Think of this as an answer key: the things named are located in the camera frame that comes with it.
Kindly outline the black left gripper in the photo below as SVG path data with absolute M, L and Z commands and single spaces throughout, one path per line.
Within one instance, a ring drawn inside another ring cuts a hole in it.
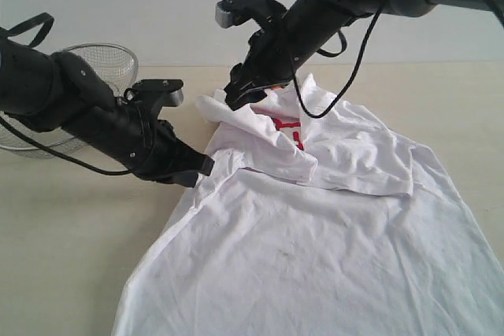
M 94 107 L 62 128 L 145 181 L 192 188 L 199 174 L 210 176 L 214 167 L 211 157 L 194 150 L 148 111 L 133 105 L 112 112 Z

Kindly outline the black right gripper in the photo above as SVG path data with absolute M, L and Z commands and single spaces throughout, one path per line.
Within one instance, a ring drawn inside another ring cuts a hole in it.
M 225 104 L 236 111 L 267 97 L 254 84 L 283 84 L 303 65 L 303 25 L 297 20 L 278 20 L 269 30 L 256 31 L 249 39 L 243 63 L 230 71 L 224 88 Z

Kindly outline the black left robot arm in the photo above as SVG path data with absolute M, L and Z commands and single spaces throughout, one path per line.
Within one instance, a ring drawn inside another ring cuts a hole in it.
M 29 138 L 5 120 L 2 126 L 55 157 L 102 175 L 133 174 L 139 179 L 193 187 L 210 175 L 214 161 L 180 140 L 164 107 L 183 102 L 180 79 L 143 79 L 116 96 L 80 56 L 60 51 L 46 55 L 10 40 L 1 31 L 1 111 L 28 129 L 62 129 L 124 166 L 106 171 Z

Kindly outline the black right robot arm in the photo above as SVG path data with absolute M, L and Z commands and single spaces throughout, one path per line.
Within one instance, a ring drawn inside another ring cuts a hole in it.
M 357 20 L 376 22 L 383 14 L 422 17 L 438 5 L 503 16 L 503 0 L 296 0 L 290 7 L 277 0 L 221 0 L 216 20 L 222 28 L 249 20 L 258 24 L 245 60 L 230 72 L 226 104 L 240 109 L 263 100 L 269 89 L 287 86 L 313 55 L 324 53 L 331 37 Z

